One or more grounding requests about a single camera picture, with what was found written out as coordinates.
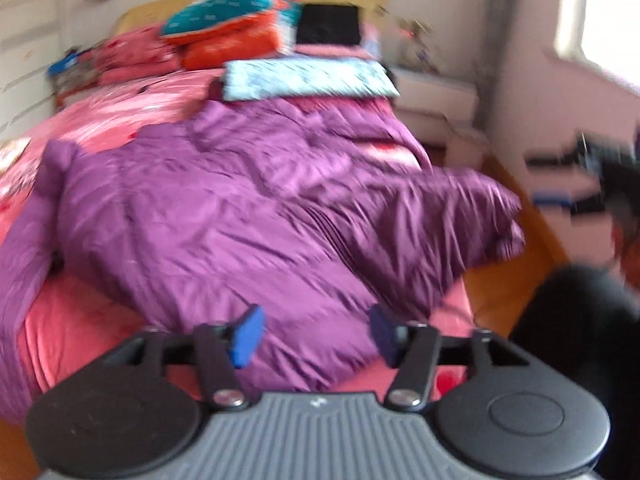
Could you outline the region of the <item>light blue folded jacket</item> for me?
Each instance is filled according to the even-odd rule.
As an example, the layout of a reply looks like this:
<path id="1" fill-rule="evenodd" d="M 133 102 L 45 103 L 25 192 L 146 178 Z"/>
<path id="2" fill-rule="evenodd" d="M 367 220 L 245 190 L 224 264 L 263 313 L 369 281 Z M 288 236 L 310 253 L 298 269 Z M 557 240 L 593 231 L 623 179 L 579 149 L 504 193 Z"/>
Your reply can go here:
<path id="1" fill-rule="evenodd" d="M 376 61 L 360 58 L 261 58 L 224 66 L 225 101 L 273 98 L 397 98 L 399 92 Z"/>

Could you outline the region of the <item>white nightstand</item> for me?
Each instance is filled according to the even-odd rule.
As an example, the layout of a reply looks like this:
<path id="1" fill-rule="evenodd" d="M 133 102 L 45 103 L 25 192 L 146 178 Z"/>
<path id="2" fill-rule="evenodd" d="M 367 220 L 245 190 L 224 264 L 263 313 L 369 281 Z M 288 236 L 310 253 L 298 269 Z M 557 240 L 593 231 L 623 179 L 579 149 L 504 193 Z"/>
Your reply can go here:
<path id="1" fill-rule="evenodd" d="M 457 128 L 472 125 L 478 103 L 474 84 L 399 66 L 388 70 L 399 92 L 395 115 L 421 142 L 443 144 Z"/>

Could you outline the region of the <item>blue storage box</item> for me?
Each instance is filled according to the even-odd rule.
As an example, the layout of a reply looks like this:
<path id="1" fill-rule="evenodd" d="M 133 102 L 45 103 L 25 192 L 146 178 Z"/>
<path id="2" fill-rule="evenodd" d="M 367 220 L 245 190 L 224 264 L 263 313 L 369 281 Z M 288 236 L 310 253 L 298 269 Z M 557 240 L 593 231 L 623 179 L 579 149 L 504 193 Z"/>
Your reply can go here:
<path id="1" fill-rule="evenodd" d="M 79 54 L 77 50 L 69 50 L 66 52 L 64 58 L 56 61 L 49 66 L 47 74 L 49 78 L 53 78 L 66 72 L 78 63 Z"/>

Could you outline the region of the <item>floral cushion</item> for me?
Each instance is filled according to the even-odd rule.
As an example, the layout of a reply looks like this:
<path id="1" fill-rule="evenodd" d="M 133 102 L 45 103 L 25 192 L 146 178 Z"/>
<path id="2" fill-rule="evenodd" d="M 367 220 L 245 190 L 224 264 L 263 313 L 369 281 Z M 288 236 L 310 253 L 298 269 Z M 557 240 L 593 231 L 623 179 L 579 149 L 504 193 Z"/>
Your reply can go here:
<path id="1" fill-rule="evenodd" d="M 29 147 L 31 138 L 16 138 L 0 142 L 0 176 L 6 174 Z"/>

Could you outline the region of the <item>window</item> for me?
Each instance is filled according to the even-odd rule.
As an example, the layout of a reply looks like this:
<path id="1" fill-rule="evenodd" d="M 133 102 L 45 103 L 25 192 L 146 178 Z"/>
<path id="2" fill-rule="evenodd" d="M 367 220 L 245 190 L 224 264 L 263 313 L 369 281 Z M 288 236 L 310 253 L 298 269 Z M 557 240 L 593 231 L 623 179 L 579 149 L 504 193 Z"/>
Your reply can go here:
<path id="1" fill-rule="evenodd" d="M 639 0 L 560 0 L 554 52 L 639 91 Z"/>

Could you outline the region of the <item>black folded garment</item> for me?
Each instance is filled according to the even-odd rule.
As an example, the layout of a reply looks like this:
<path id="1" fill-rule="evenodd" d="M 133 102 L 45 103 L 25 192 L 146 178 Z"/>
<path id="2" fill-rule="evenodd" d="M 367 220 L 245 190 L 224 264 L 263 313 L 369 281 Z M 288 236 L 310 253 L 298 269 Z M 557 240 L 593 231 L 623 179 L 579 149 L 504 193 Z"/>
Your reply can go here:
<path id="1" fill-rule="evenodd" d="M 353 47 L 361 42 L 360 11 L 352 4 L 306 3 L 297 24 L 296 44 Z"/>

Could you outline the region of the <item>white wardrobe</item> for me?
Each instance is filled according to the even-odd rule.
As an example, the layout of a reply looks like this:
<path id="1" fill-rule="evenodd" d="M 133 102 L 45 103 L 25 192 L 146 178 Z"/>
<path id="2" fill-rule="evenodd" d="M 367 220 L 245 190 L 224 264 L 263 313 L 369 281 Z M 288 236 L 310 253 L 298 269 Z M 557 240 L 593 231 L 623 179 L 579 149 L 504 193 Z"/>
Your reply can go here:
<path id="1" fill-rule="evenodd" d="M 1 0 L 1 137 L 16 138 L 50 117 L 47 70 L 62 54 L 60 0 Z"/>

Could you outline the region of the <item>grey curtain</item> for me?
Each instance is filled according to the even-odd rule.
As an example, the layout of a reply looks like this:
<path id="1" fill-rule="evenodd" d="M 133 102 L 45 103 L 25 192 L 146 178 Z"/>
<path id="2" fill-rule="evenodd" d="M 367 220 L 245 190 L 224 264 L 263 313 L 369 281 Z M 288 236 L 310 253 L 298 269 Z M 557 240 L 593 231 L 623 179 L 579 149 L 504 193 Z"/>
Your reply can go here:
<path id="1" fill-rule="evenodd" d="M 518 0 L 487 0 L 482 53 L 476 66 L 477 108 L 473 127 L 485 131 L 494 108 L 501 66 Z"/>

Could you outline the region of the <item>teal and orange quilt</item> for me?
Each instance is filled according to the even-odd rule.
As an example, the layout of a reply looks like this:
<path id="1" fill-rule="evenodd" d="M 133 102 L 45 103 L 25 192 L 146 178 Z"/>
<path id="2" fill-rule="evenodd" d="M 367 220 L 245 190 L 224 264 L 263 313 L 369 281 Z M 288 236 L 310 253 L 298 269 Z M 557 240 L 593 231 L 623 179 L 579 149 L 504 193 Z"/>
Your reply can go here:
<path id="1" fill-rule="evenodd" d="M 202 0 L 168 18 L 160 38 L 182 51 L 186 70 L 293 52 L 300 0 Z"/>

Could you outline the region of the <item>pink plush bed blanket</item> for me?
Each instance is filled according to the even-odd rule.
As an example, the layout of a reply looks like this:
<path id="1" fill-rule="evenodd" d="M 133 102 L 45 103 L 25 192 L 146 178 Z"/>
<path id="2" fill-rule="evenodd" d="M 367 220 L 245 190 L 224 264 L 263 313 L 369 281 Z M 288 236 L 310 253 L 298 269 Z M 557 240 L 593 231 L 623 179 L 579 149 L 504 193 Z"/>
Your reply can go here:
<path id="1" fill-rule="evenodd" d="M 222 70 L 199 70 L 130 81 L 104 87 L 35 126 L 22 156 L 1 176 L 1 243 L 27 198 L 43 148 L 52 139 L 76 141 L 88 151 L 125 144 L 145 125 L 178 122 L 194 115 L 209 100 L 220 99 Z M 386 125 L 399 122 L 383 98 L 285 98 L 304 113 L 336 106 L 375 114 Z M 431 165 L 424 148 L 406 127 L 401 140 L 359 140 L 363 154 L 381 162 L 410 168 Z M 431 322 L 445 335 L 464 336 L 473 327 L 473 315 L 462 278 L 447 290 Z M 120 344 L 144 322 L 136 312 L 115 304 L 66 271 L 47 278 L 17 335 L 24 375 L 33 396 L 47 391 L 90 360 Z M 382 396 L 393 373 L 378 359 L 337 391 L 373 389 Z M 461 367 L 444 366 L 436 375 L 434 397 L 462 381 Z"/>

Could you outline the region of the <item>purple down jacket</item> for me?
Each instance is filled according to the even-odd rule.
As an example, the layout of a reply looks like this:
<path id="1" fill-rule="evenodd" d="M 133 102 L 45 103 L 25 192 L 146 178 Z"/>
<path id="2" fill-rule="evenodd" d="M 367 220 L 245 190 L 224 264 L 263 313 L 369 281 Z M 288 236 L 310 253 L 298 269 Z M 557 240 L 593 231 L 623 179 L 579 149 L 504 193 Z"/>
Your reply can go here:
<path id="1" fill-rule="evenodd" d="M 174 334 L 253 304 L 251 393 L 330 390 L 376 357 L 378 302 L 424 320 L 465 272 L 518 255 L 518 198 L 473 170 L 384 162 L 390 116 L 283 100 L 206 104 L 90 153 L 52 140 L 1 246 L 1 415 L 32 404 L 17 334 L 55 261 Z"/>

